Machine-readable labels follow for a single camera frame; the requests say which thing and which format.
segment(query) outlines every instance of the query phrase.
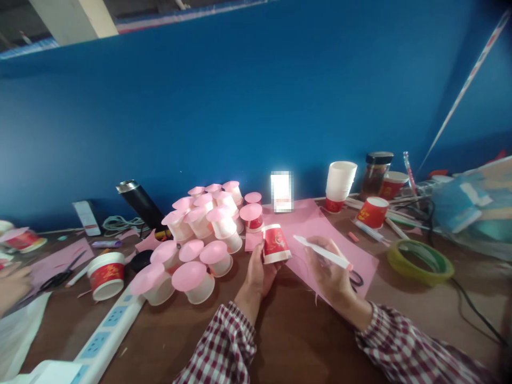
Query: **black thermos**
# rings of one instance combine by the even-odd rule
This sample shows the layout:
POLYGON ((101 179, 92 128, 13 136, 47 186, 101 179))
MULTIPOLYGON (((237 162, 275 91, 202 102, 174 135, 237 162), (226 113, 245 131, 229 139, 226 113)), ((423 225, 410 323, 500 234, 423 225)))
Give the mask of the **black thermos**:
POLYGON ((123 181, 116 188, 149 228, 155 228, 157 232, 167 229, 162 224, 164 216, 139 183, 135 180, 123 181))

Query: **scissors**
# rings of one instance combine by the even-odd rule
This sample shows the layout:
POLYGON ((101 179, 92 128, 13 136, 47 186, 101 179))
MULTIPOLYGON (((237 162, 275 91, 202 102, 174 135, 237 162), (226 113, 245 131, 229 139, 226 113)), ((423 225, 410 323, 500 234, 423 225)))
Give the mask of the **scissors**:
POLYGON ((360 287, 360 286, 363 286, 364 285, 364 281, 363 281, 363 278, 361 277, 361 275, 359 273, 357 273, 355 270, 351 270, 350 271, 350 275, 351 276, 354 276, 357 278, 357 281, 352 279, 352 277, 350 277, 350 284, 352 286, 352 289, 354 290, 354 292, 357 293, 357 289, 354 288, 354 285, 356 287, 360 287))
POLYGON ((69 265, 68 268, 66 268, 64 272, 57 273, 55 276, 50 277, 45 283, 43 283, 41 288, 39 288, 39 292, 46 291, 49 288, 58 287, 63 282, 65 282, 73 274, 73 271, 71 270, 73 265, 75 265, 75 263, 85 254, 85 252, 87 251, 83 251, 81 254, 79 254, 78 257, 73 260, 73 262, 69 265))

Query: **glass jar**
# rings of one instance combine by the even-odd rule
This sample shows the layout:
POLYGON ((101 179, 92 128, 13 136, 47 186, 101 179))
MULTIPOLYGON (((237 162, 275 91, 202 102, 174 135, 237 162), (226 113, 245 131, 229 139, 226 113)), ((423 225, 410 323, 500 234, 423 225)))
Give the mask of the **glass jar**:
POLYGON ((359 198, 365 201, 370 196, 378 196, 384 176, 389 171, 393 160, 391 152, 370 152, 366 155, 366 171, 364 173, 363 185, 359 198))

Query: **red plaid shirt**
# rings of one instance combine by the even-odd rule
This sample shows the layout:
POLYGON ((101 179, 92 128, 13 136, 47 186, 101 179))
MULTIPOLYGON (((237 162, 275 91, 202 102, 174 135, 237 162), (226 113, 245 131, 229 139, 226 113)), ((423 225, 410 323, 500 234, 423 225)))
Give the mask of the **red plaid shirt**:
MULTIPOLYGON (((356 332, 356 340, 390 381, 495 383, 480 363, 425 335, 398 311, 372 306, 371 324, 365 332, 356 332)), ((256 354, 254 334, 253 326, 233 302, 221 305, 174 383, 249 383, 248 368, 256 354)))

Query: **pink eraser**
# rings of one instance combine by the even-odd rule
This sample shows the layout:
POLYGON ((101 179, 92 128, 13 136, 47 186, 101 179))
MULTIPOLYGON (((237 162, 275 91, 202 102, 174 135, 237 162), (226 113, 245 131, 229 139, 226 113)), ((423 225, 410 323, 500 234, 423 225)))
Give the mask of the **pink eraser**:
POLYGON ((356 235, 354 235, 352 232, 349 232, 349 233, 348 233, 348 236, 352 239, 352 241, 353 241, 354 243, 359 243, 359 239, 358 239, 358 238, 357 238, 357 236, 356 236, 356 235))

